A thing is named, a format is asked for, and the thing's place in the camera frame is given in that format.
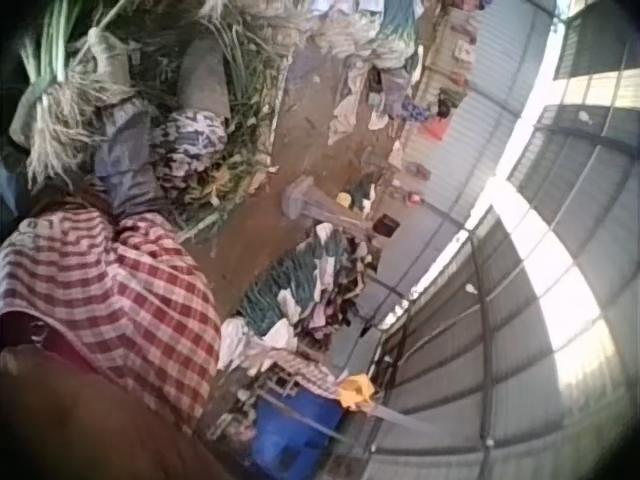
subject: metal rod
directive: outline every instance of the metal rod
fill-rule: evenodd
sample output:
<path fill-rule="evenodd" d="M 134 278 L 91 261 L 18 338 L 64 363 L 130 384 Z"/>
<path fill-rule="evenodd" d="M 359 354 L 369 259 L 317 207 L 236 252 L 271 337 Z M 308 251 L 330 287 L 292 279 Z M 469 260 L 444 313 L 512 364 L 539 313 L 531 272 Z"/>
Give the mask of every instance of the metal rod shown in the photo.
<path fill-rule="evenodd" d="M 378 277 L 376 277 L 374 274 L 372 274 L 370 271 L 367 271 L 367 280 L 370 280 L 371 282 L 373 282 L 373 283 L 375 283 L 377 285 L 380 285 L 387 292 L 393 293 L 396 297 L 399 297 L 399 298 L 405 300 L 405 295 L 401 291 L 399 291 L 398 289 L 392 287 L 388 283 L 383 282 Z"/>
<path fill-rule="evenodd" d="M 471 239 L 471 257 L 476 269 L 476 281 L 478 282 L 478 298 L 480 300 L 480 320 L 482 323 L 483 337 L 483 385 L 482 385 L 482 418 L 480 421 L 480 439 L 485 443 L 492 440 L 493 435 L 493 329 L 489 306 L 485 295 L 484 278 L 480 270 L 480 262 L 476 252 L 476 241 Z"/>
<path fill-rule="evenodd" d="M 295 418 L 296 420 L 304 423 L 305 425 L 309 425 L 310 427 L 315 428 L 319 432 L 324 433 L 325 435 L 328 435 L 328 436 L 330 436 L 332 438 L 335 438 L 336 440 L 340 440 L 341 442 L 347 443 L 349 445 L 355 445 L 355 442 L 353 440 L 351 440 L 350 438 L 347 438 L 347 437 L 345 437 L 343 435 L 340 435 L 340 434 L 334 432 L 333 430 L 330 430 L 327 427 L 325 427 L 323 425 L 320 425 L 319 423 L 311 420 L 310 418 L 305 417 L 301 413 L 296 412 L 294 409 L 292 409 L 288 405 L 285 405 L 280 400 L 278 400 L 275 397 L 272 397 L 268 393 L 266 393 L 264 391 L 259 391 L 258 395 L 260 397 L 264 398 L 267 402 L 275 405 L 283 413 L 289 415 L 292 418 Z"/>

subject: vegetable bundle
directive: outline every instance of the vegetable bundle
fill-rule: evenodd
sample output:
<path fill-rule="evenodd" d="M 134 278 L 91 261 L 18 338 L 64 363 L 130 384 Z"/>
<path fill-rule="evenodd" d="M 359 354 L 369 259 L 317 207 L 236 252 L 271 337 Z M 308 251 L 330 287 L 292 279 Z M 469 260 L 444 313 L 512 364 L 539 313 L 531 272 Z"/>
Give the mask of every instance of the vegetable bundle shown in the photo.
<path fill-rule="evenodd" d="M 105 20 L 125 3 L 127 0 L 121 0 Z M 126 86 L 109 83 L 87 73 L 86 68 L 80 70 L 78 60 L 87 51 L 86 45 L 69 64 L 67 46 L 81 9 L 81 0 L 53 0 L 39 38 L 32 31 L 20 47 L 31 86 L 14 118 L 12 136 L 31 149 L 27 171 L 32 184 L 47 177 L 68 179 L 69 171 L 78 168 L 89 148 L 102 140 L 95 127 L 97 110 L 131 95 Z"/>

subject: corrugated metal roof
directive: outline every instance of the corrugated metal roof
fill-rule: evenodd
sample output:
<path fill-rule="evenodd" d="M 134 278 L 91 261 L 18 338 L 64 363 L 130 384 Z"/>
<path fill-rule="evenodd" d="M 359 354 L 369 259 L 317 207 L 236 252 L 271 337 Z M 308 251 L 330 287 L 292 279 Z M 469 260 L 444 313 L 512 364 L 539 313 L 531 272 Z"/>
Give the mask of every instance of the corrugated metal roof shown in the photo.
<path fill-rule="evenodd" d="M 450 21 L 463 18 L 454 10 Z M 551 25 L 548 16 L 526 2 L 495 2 L 476 18 L 481 27 L 472 89 L 453 115 L 445 139 L 435 141 L 412 127 L 403 140 L 404 161 L 422 163 L 431 171 L 428 183 L 411 186 L 460 222 L 495 172 L 517 120 L 513 113 L 521 113 L 531 92 Z M 462 38 L 453 32 L 441 36 L 418 103 L 434 103 L 441 87 L 453 85 L 448 75 L 459 68 L 453 50 Z"/>
<path fill-rule="evenodd" d="M 475 480 L 478 478 L 480 454 L 442 456 L 438 458 L 374 456 L 363 480 Z"/>
<path fill-rule="evenodd" d="M 597 26 L 591 20 L 585 24 L 591 25 L 589 28 Z M 605 33 L 618 35 L 614 30 Z M 603 64 L 592 61 L 589 68 L 597 70 Z M 635 78 L 634 73 L 625 75 Z M 567 286 L 568 280 L 578 278 L 580 271 L 573 266 L 566 271 L 547 269 L 554 278 L 547 279 L 542 291 L 541 283 L 537 280 L 532 283 L 529 278 L 529 274 L 531 278 L 535 275 L 524 268 L 512 275 L 521 262 L 512 241 L 504 241 L 506 231 L 495 213 L 490 212 L 478 227 L 481 232 L 478 257 L 488 294 L 492 296 L 489 314 L 494 334 L 492 373 L 496 383 L 495 449 L 488 478 L 578 478 L 618 438 L 621 429 L 630 423 L 631 415 L 637 414 L 634 410 L 638 404 L 637 391 L 629 386 L 637 385 L 640 374 L 637 348 L 640 165 L 628 147 L 637 145 L 637 131 L 635 137 L 629 132 L 640 117 L 636 116 L 637 110 L 616 108 L 607 120 L 608 106 L 582 105 L 584 101 L 602 100 L 604 90 L 609 88 L 606 82 L 610 79 L 571 82 L 564 101 L 573 99 L 576 104 L 545 109 L 540 119 L 544 128 L 534 133 L 509 179 L 545 223 L 555 224 L 558 239 L 584 275 L 602 313 L 598 315 L 596 308 L 597 318 L 574 319 L 571 311 L 566 311 L 565 317 L 558 316 L 564 312 L 556 308 L 552 309 L 555 316 L 551 315 L 552 300 L 562 303 L 563 296 L 576 300 Z M 607 98 L 615 103 L 623 91 L 624 102 L 629 104 L 635 95 L 633 90 L 628 81 L 616 98 L 613 94 Z M 589 121 L 584 120 L 581 111 Z M 615 115 L 620 119 L 614 123 Z M 602 133 L 606 138 L 600 140 Z M 598 142 L 604 143 L 596 148 Z M 472 263 L 468 252 L 465 255 L 453 261 L 458 270 L 443 277 L 446 283 L 429 292 L 428 302 L 410 319 L 414 323 L 408 330 L 407 346 L 416 345 L 422 337 L 433 333 L 444 318 L 469 305 L 465 303 L 464 294 L 469 294 L 464 291 L 464 284 L 473 278 Z M 505 278 L 509 280 L 504 288 L 492 293 Z M 478 365 L 471 365 L 474 361 L 480 363 L 477 354 L 482 347 L 474 345 L 481 334 L 479 325 L 476 311 L 433 337 L 432 342 L 401 365 L 397 378 L 403 380 L 392 395 L 395 404 L 416 411 L 415 405 L 420 405 L 421 399 L 435 405 L 440 400 L 455 398 L 451 404 L 415 416 L 450 425 L 457 425 L 460 416 L 462 421 L 474 422 L 479 427 L 481 394 L 477 381 L 482 371 Z M 460 392 L 467 396 L 456 396 Z M 475 418 L 471 417 L 473 408 L 477 409 Z M 465 442 L 444 443 L 406 432 L 403 436 L 395 427 L 388 427 L 382 443 L 386 452 L 413 449 L 415 455 L 433 456 L 425 460 L 426 464 L 437 462 L 439 455 L 446 458 L 446 452 L 437 448 L 455 450 L 469 446 Z M 374 457 L 373 462 L 384 462 L 386 458 Z M 395 478 L 403 471 L 396 466 L 385 473 L 391 475 L 388 478 Z M 415 470 L 408 471 L 421 478 Z M 464 467 L 454 468 L 454 472 L 469 473 Z"/>
<path fill-rule="evenodd" d="M 476 394 L 439 408 L 412 415 L 413 418 L 433 426 L 434 431 L 439 430 L 439 434 L 428 435 L 385 422 L 376 439 L 376 449 L 383 452 L 385 450 L 395 452 L 413 450 L 419 455 L 421 450 L 454 447 L 477 448 L 479 447 L 478 412 L 480 404 L 481 397 Z"/>

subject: red object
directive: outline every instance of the red object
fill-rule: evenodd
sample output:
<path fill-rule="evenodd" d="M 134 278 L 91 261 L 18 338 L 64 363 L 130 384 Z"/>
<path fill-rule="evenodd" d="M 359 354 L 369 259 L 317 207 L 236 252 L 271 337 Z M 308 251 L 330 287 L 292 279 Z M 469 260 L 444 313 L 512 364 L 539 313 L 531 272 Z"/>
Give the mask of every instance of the red object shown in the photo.
<path fill-rule="evenodd" d="M 205 278 L 162 217 L 116 227 L 96 210 L 29 219 L 0 250 L 0 285 L 3 328 L 20 318 L 44 322 L 45 349 L 74 364 L 79 354 L 193 429 L 215 374 L 220 322 Z"/>
<path fill-rule="evenodd" d="M 418 207 L 422 205 L 422 197 L 417 193 L 410 193 L 407 195 L 407 206 Z"/>
<path fill-rule="evenodd" d="M 439 118 L 434 117 L 427 122 L 423 123 L 419 128 L 419 131 L 423 134 L 429 135 L 438 141 L 442 141 L 449 130 L 449 124 L 451 123 L 451 117 Z"/>

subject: dirt floor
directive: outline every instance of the dirt floor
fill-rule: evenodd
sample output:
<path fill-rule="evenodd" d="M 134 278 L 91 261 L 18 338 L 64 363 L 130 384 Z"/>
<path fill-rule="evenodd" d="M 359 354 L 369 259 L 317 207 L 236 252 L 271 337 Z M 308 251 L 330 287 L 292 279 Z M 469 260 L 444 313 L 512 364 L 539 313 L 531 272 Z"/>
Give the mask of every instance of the dirt floor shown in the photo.
<path fill-rule="evenodd" d="M 297 245 L 311 226 L 282 213 L 285 188 L 302 174 L 335 197 L 364 173 L 364 151 L 387 158 L 393 139 L 387 129 L 371 132 L 366 90 L 360 99 L 358 124 L 348 136 L 327 145 L 329 122 L 343 75 L 343 62 L 324 56 L 315 46 L 300 50 L 289 68 L 276 129 L 272 163 L 280 170 L 229 217 L 208 244 L 187 248 L 211 284 L 222 315 L 232 314 L 257 274 L 284 251 Z"/>

